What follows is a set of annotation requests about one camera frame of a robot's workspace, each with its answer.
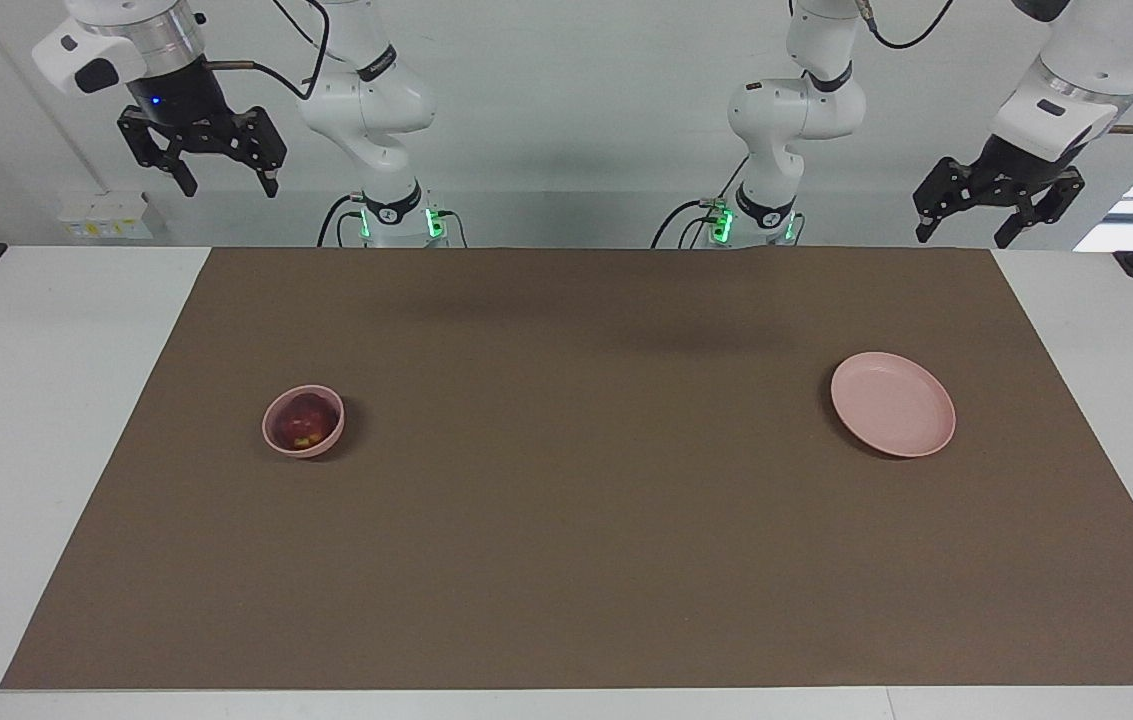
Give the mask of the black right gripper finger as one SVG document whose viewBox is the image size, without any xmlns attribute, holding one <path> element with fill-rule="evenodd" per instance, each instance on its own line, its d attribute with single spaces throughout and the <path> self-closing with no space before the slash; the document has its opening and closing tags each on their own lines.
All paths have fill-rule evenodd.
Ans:
<svg viewBox="0 0 1133 720">
<path fill-rule="evenodd" d="M 261 190 L 274 200 L 279 192 L 276 173 L 284 164 L 288 149 L 269 111 L 254 105 L 232 115 L 229 145 L 229 158 L 254 170 Z"/>
<path fill-rule="evenodd" d="M 167 138 L 163 126 L 151 122 L 140 108 L 126 108 L 118 115 L 117 127 L 130 149 L 133 159 L 142 168 L 153 168 L 167 173 L 179 190 L 191 200 L 199 190 L 199 183 L 182 158 L 182 141 Z"/>
</svg>

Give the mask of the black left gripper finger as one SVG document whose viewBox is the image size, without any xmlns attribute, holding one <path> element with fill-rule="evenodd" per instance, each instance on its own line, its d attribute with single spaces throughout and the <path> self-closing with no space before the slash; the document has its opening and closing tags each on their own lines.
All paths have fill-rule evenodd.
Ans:
<svg viewBox="0 0 1133 720">
<path fill-rule="evenodd" d="M 1013 210 L 1010 218 L 994 232 L 997 249 L 1010 249 L 1022 232 L 1036 225 L 1059 222 L 1079 193 L 1084 178 L 1077 170 L 1064 170 L 1053 183 L 1019 183 L 1002 178 L 994 186 L 996 204 Z"/>
<path fill-rule="evenodd" d="M 913 192 L 918 215 L 915 238 L 928 243 L 942 220 L 972 209 L 974 169 L 954 158 L 942 158 Z"/>
</svg>

